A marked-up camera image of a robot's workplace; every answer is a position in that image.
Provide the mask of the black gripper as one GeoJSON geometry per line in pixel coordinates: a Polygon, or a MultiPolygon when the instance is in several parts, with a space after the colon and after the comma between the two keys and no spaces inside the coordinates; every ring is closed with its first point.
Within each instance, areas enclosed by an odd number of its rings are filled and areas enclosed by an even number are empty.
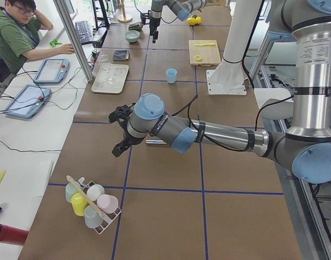
{"type": "Polygon", "coordinates": [[[131,146],[140,144],[143,139],[143,132],[136,131],[134,128],[125,128],[123,133],[123,141],[114,146],[112,154],[115,157],[119,157],[131,146]]]}
{"type": "Polygon", "coordinates": [[[160,25],[161,18],[150,16],[150,32],[152,33],[152,43],[158,39],[158,26],[160,25]]]}

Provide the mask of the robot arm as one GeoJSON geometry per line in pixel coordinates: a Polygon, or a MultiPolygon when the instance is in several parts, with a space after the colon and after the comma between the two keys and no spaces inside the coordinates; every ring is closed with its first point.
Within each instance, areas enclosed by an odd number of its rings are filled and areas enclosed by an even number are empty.
{"type": "Polygon", "coordinates": [[[158,26],[162,18],[163,6],[167,6],[175,15],[176,18],[184,21],[195,10],[199,10],[206,6],[205,0],[154,0],[151,3],[151,9],[148,11],[148,19],[150,21],[150,36],[152,43],[156,43],[158,39],[158,26]]]}
{"type": "Polygon", "coordinates": [[[162,98],[147,93],[109,115],[124,130],[113,148],[120,156],[147,135],[184,153],[197,142],[235,152],[254,152],[312,184],[331,181],[331,1],[272,1],[269,35],[297,44],[293,123],[284,133],[253,131],[181,118],[162,98]]]}

